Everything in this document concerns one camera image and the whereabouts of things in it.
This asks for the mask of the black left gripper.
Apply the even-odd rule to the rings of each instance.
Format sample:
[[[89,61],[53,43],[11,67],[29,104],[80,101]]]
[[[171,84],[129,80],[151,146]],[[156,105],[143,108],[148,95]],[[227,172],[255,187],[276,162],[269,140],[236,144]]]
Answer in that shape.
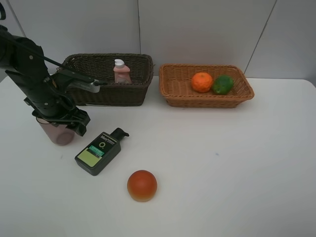
[[[77,135],[83,136],[90,122],[88,113],[78,109],[68,94],[58,90],[48,76],[26,76],[6,70],[7,75],[24,92],[25,103],[33,115],[51,123],[66,123]]]

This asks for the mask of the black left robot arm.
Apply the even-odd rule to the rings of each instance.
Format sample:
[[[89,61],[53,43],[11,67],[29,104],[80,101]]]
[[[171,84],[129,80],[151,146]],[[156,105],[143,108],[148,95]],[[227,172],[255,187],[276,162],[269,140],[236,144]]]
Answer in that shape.
[[[40,46],[13,36],[5,26],[0,28],[0,67],[26,95],[33,116],[63,124],[79,136],[86,133],[90,118],[65,91],[74,81],[93,82],[92,77],[45,57]]]

